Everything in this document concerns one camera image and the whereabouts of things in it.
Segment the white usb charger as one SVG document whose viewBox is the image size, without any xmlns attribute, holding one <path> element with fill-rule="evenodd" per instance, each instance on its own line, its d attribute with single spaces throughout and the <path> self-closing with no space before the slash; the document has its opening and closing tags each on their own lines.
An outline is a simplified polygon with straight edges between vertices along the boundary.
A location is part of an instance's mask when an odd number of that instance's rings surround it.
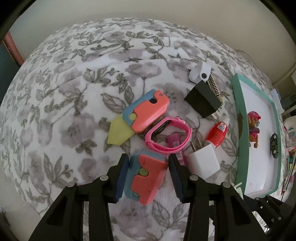
<svg viewBox="0 0 296 241">
<path fill-rule="evenodd" d="M 186 161 L 191 174 L 205 180 L 220 170 L 216 147 L 210 141 L 206 141 L 200 149 L 196 149 L 192 141 L 190 146 L 192 152 L 186 156 Z"/>
</svg>

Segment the red white glue bottle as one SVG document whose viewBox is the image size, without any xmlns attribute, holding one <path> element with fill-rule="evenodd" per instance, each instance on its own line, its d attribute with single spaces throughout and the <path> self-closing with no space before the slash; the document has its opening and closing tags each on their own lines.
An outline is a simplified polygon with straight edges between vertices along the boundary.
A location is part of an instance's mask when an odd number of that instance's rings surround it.
<svg viewBox="0 0 296 241">
<path fill-rule="evenodd" d="M 215 126 L 208 133 L 205 145 L 212 145 L 213 148 L 217 148 L 223 142 L 226 137 L 227 130 L 230 124 L 230 118 L 228 116 L 224 116 L 221 120 L 215 124 Z"/>
</svg>

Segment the black toy car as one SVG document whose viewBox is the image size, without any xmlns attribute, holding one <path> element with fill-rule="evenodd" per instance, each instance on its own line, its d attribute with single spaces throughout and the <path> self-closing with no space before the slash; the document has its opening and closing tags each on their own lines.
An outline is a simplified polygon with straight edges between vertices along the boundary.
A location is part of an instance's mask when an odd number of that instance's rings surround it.
<svg viewBox="0 0 296 241">
<path fill-rule="evenodd" d="M 277 134 L 274 133 L 270 137 L 270 151 L 272 156 L 276 159 L 279 156 L 278 151 L 278 145 L 279 145 L 280 139 L 278 138 Z"/>
</svg>

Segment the coral blue toy knife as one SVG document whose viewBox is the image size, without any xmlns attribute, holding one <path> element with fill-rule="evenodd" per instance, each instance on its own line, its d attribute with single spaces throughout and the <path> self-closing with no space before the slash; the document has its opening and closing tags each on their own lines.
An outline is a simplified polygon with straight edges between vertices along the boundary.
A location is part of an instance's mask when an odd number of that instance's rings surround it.
<svg viewBox="0 0 296 241">
<path fill-rule="evenodd" d="M 124 193 L 142 205 L 155 198 L 168 168 L 165 155 L 142 149 L 130 157 Z"/>
</svg>

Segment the pink kids smartwatch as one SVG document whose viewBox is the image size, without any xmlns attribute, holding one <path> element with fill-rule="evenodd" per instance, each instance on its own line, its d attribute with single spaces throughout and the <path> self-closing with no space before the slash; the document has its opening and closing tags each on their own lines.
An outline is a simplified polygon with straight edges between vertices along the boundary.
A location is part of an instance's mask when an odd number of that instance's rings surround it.
<svg viewBox="0 0 296 241">
<path fill-rule="evenodd" d="M 178 116 L 166 116 L 155 124 L 145 135 L 144 142 L 148 149 L 169 156 L 183 149 L 192 138 L 193 129 Z M 183 135 L 179 145 L 169 144 L 168 136 L 172 134 Z"/>
</svg>

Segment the pink puppy toy figure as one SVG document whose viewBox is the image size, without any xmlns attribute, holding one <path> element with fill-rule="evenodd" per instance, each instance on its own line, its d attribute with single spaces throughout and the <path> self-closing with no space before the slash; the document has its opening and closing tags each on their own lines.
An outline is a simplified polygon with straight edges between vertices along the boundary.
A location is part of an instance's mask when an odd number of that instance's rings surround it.
<svg viewBox="0 0 296 241">
<path fill-rule="evenodd" d="M 256 111 L 250 111 L 247 114 L 248 119 L 248 128 L 249 128 L 249 146 L 251 147 L 251 143 L 254 148 L 258 148 L 258 134 L 260 133 L 259 125 L 261 116 Z"/>
</svg>

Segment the black usb charger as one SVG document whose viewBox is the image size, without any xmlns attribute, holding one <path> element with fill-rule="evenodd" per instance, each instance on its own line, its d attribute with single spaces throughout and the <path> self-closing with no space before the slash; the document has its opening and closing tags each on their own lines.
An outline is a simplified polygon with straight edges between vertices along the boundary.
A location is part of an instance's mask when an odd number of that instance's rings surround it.
<svg viewBox="0 0 296 241">
<path fill-rule="evenodd" d="M 203 81 L 196 84 L 185 96 L 184 100 L 202 117 L 207 118 L 215 113 L 222 102 Z"/>
</svg>

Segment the coral toy knife yellow blade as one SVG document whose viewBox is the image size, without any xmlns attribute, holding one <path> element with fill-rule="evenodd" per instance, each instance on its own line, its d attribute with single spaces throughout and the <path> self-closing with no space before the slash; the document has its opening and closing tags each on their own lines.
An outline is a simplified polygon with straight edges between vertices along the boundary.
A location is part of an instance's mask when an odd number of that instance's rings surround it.
<svg viewBox="0 0 296 241">
<path fill-rule="evenodd" d="M 120 146 L 133 135 L 142 133 L 166 113 L 169 104 L 169 98 L 160 90 L 150 90 L 111 121 L 107 143 Z"/>
</svg>

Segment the small white camera device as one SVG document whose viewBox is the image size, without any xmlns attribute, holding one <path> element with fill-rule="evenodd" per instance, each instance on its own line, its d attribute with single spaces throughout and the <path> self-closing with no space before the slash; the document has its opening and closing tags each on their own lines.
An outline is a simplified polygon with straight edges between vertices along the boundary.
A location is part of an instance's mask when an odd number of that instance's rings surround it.
<svg viewBox="0 0 296 241">
<path fill-rule="evenodd" d="M 204 61 L 199 61 L 195 67 L 190 70 L 189 80 L 195 84 L 200 81 L 206 82 L 211 73 L 211 66 Z"/>
</svg>

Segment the clutter of pens and items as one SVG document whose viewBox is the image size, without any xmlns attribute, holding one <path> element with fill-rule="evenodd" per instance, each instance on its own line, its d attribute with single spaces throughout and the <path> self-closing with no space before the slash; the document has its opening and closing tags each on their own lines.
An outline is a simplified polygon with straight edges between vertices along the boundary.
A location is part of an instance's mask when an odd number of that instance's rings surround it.
<svg viewBox="0 0 296 241">
<path fill-rule="evenodd" d="M 284 121 L 284 130 L 286 163 L 281 195 L 287 191 L 290 178 L 295 173 L 295 116 L 291 116 Z"/>
</svg>

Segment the teal white shallow box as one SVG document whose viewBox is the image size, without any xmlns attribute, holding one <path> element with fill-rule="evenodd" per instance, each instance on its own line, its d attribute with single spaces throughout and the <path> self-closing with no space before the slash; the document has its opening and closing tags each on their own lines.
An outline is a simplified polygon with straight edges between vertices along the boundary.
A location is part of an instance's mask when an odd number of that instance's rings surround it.
<svg viewBox="0 0 296 241">
<path fill-rule="evenodd" d="M 243 194 L 262 197 L 278 189 L 281 171 L 280 121 L 273 100 L 248 78 L 231 79 L 239 128 L 235 182 Z"/>
</svg>

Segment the floral grey white blanket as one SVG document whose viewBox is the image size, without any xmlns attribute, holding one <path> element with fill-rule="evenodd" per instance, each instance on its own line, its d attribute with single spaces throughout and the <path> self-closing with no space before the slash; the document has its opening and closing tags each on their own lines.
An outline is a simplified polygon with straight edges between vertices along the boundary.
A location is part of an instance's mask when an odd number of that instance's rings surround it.
<svg viewBox="0 0 296 241">
<path fill-rule="evenodd" d="M 221 92 L 218 113 L 230 117 L 216 150 L 220 170 L 209 182 L 234 182 L 239 130 L 231 78 L 241 74 L 269 93 L 271 81 L 227 45 L 180 25 L 112 18 L 57 30 L 28 57 L 1 104 L 1 165 L 17 192 L 44 215 L 70 181 L 86 184 L 144 147 L 143 135 L 108 144 L 110 122 L 151 89 L 170 100 L 166 114 L 202 143 L 215 124 L 184 98 L 189 70 L 203 60 Z"/>
</svg>

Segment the white power bank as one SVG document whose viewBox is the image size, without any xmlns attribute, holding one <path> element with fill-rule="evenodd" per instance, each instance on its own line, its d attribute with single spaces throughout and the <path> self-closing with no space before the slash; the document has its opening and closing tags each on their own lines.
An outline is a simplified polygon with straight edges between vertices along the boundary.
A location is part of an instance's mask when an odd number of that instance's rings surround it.
<svg viewBox="0 0 296 241">
<path fill-rule="evenodd" d="M 274 88 L 273 90 L 270 91 L 271 96 L 273 97 L 273 102 L 276 106 L 277 112 L 279 115 L 283 114 L 284 110 L 282 108 L 281 102 L 280 102 L 280 96 L 277 92 L 277 90 Z"/>
</svg>

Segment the dark cabinet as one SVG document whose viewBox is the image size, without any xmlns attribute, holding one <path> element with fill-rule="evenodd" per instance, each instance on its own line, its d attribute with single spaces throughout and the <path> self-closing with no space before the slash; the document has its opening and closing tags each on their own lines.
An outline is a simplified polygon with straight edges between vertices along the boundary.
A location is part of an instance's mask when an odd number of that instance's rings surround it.
<svg viewBox="0 0 296 241">
<path fill-rule="evenodd" d="M 12 82 L 14 76 L 19 70 L 19 66 L 10 56 L 4 44 L 1 43 L 0 48 L 0 101 L 2 102 L 4 96 Z"/>
</svg>

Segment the pink board by wall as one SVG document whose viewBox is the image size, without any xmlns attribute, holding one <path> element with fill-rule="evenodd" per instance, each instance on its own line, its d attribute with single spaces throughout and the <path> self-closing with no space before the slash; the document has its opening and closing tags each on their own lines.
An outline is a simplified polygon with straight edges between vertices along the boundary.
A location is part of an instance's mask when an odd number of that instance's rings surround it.
<svg viewBox="0 0 296 241">
<path fill-rule="evenodd" d="M 13 41 L 13 38 L 10 34 L 10 32 L 8 32 L 3 40 L 3 43 L 7 49 L 7 51 L 9 52 L 9 54 L 12 56 L 12 58 L 14 59 L 15 63 L 20 67 L 23 65 L 24 63 L 24 59 L 22 58 L 20 52 L 18 51 L 15 42 Z"/>
</svg>

